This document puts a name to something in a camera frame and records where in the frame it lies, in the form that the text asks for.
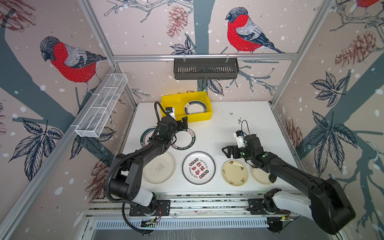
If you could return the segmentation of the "green red rim plate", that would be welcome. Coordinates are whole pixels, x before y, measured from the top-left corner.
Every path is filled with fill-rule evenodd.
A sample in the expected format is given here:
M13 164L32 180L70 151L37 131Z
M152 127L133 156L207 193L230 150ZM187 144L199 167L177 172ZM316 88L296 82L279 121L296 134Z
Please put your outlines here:
M206 113L208 110L205 103L202 101L190 101L184 107L186 115Z

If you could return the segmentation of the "white plate red characters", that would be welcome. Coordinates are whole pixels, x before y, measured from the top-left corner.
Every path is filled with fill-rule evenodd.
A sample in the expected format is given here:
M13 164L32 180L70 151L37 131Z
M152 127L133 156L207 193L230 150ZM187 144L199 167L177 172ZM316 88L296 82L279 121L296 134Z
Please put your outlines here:
M216 164L209 154L199 151L192 152L185 157L182 172L189 183L204 185L214 177Z

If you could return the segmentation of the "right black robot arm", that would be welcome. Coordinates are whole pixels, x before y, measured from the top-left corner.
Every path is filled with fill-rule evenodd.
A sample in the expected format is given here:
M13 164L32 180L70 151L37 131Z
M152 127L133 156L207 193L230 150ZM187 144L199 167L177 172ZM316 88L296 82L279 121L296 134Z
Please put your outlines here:
M356 217L356 212L341 185L334 179L315 177L264 151L257 135L234 134L237 145L222 148L229 159L244 159L253 169L260 169L299 190L295 196L275 188L264 196L269 213L287 210L313 220L324 232L335 235Z

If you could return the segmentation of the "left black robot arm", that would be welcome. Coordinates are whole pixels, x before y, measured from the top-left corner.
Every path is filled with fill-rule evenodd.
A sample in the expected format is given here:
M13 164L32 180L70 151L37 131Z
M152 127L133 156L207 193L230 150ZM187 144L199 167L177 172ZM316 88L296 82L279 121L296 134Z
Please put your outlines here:
M163 117L157 124L149 143L130 154L118 154L110 167L104 191L112 203L128 203L150 212L157 207L156 195L141 187L143 169L164 154L176 139L177 132L188 129L188 117L177 121Z

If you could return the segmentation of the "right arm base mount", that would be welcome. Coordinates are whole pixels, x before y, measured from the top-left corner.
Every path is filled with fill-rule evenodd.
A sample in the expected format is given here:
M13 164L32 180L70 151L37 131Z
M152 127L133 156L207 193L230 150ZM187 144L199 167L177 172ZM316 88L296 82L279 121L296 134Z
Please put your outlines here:
M249 207L246 209L251 215L287 215L290 212L284 212L278 209L272 200L268 199L248 199Z

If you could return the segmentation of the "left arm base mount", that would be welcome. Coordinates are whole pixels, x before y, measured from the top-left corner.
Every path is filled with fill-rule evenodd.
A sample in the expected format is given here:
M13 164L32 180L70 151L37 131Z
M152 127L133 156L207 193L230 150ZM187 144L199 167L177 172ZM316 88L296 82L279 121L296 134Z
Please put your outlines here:
M169 216L171 208L170 200L156 200L146 207L138 204L130 205L130 217L159 217Z

